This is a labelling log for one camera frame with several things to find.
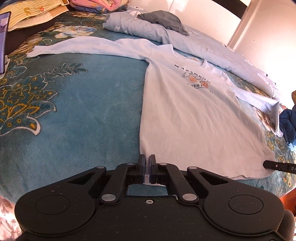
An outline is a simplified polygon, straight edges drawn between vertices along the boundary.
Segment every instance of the dark blue clothing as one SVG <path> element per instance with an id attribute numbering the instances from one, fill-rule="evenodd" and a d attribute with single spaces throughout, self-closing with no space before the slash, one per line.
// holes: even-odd
<path id="1" fill-rule="evenodd" d="M 279 126 L 288 143 L 296 145 L 296 106 L 292 110 L 284 110 L 279 115 Z"/>
<path id="2" fill-rule="evenodd" d="M 11 3 L 15 3 L 15 2 L 20 2 L 22 0 L 5 0 L 5 1 L 0 1 L 0 9 L 5 8 L 6 6 L 8 6 Z"/>

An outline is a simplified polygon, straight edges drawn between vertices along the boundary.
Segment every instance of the circular pad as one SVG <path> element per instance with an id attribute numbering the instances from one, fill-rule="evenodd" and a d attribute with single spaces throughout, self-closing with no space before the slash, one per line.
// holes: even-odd
<path id="1" fill-rule="evenodd" d="M 263 208 L 261 200 L 250 195 L 235 196 L 229 200 L 228 205 L 233 211 L 246 215 L 258 213 Z"/>
<path id="2" fill-rule="evenodd" d="M 41 198 L 36 203 L 36 209 L 48 215 L 62 213 L 70 206 L 70 200 L 64 196 L 51 195 Z"/>
<path id="3" fill-rule="evenodd" d="M 272 231 L 284 216 L 277 196 L 235 181 L 212 186 L 203 210 L 214 224 L 240 235 Z"/>
<path id="4" fill-rule="evenodd" d="M 70 183 L 29 192 L 15 206 L 22 230 L 50 236 L 77 230 L 94 212 L 94 201 L 83 185 Z"/>

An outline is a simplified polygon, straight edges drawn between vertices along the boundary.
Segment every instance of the folded gray towel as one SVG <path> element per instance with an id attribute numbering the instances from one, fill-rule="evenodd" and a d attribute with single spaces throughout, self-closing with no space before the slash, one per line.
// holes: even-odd
<path id="1" fill-rule="evenodd" d="M 142 13 L 138 15 L 138 18 L 146 20 L 150 23 L 160 24 L 166 29 L 171 29 L 182 35 L 189 36 L 189 33 L 185 30 L 181 20 L 170 12 L 159 10 L 155 12 Z"/>

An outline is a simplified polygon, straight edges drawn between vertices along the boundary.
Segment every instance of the yellow striped pillow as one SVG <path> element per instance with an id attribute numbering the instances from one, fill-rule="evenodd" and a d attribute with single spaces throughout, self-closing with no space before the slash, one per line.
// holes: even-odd
<path id="1" fill-rule="evenodd" d="M 69 4 L 68 0 L 33 0 L 12 3 L 0 10 L 1 13 L 11 11 L 8 28 L 13 27 L 21 20 L 45 13 L 57 6 Z"/>
<path id="2" fill-rule="evenodd" d="M 66 6 L 61 6 L 61 5 L 57 6 L 45 13 L 41 13 L 41 14 L 38 14 L 37 16 L 30 17 L 29 19 L 24 19 L 22 21 L 19 21 L 13 27 L 9 28 L 8 31 L 12 31 L 20 28 L 28 28 L 41 23 L 46 23 L 66 11 L 68 11 Z"/>

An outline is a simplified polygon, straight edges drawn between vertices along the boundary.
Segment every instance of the pink folded cloth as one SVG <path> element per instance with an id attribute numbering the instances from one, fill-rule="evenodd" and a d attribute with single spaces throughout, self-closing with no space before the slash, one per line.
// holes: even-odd
<path id="1" fill-rule="evenodd" d="M 115 11 L 119 7 L 126 5 L 129 0 L 72 0 L 75 5 L 84 7 L 104 7 L 108 11 Z"/>
<path id="2" fill-rule="evenodd" d="M 104 7 L 102 7 L 102 6 L 98 5 L 98 4 L 95 7 L 94 6 L 87 7 L 85 5 L 82 6 L 82 5 L 76 5 L 76 4 L 74 4 L 73 3 L 73 0 L 70 0 L 70 6 L 73 7 L 73 8 L 75 8 L 75 9 L 77 9 L 77 10 L 80 10 L 80 11 L 87 11 L 88 9 L 93 9 L 93 12 L 94 12 L 94 10 L 97 10 L 100 13 L 108 13 L 109 12 L 106 8 L 104 8 Z"/>

